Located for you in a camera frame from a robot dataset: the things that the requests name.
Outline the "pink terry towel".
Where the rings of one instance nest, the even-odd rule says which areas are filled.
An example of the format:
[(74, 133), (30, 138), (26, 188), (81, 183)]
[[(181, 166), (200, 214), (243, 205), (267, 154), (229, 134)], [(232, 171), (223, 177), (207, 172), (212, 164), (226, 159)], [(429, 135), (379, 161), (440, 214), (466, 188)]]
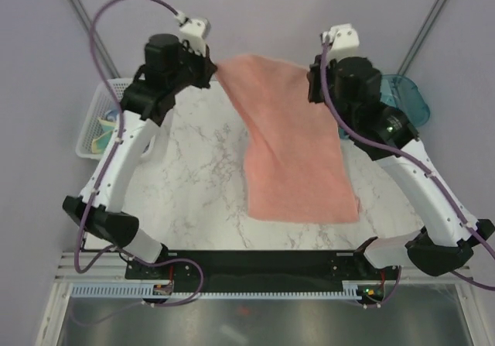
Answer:
[(247, 213), (262, 221), (349, 224), (359, 201), (344, 166), (337, 123), (308, 100), (308, 71), (244, 54), (217, 64), (217, 80), (247, 127)]

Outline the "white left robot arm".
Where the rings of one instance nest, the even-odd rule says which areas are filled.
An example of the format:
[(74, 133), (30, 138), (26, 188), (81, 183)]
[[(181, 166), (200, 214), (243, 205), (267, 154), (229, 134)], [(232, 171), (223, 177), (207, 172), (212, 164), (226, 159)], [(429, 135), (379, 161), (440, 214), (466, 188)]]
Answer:
[(128, 185), (142, 153), (157, 135), (176, 95), (189, 86), (208, 88), (217, 67), (201, 35), (157, 34), (145, 45), (145, 62), (118, 101), (118, 120), (111, 141), (91, 179), (76, 197), (68, 196), (63, 210), (89, 233), (142, 261), (151, 279), (169, 271), (166, 247), (123, 212)]

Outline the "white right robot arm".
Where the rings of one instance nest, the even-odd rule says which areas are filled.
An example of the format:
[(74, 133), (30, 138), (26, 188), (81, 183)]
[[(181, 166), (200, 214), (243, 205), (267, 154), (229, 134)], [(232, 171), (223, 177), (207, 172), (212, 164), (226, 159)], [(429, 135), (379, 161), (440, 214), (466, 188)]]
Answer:
[(389, 266), (414, 266), (429, 276), (456, 275), (486, 245), (493, 222), (473, 216), (447, 187), (429, 159), (416, 127), (380, 99), (381, 72), (364, 57), (316, 56), (308, 73), (309, 102), (325, 104), (354, 144), (399, 186), (422, 220), (420, 230), (370, 238), (353, 269), (373, 279)]

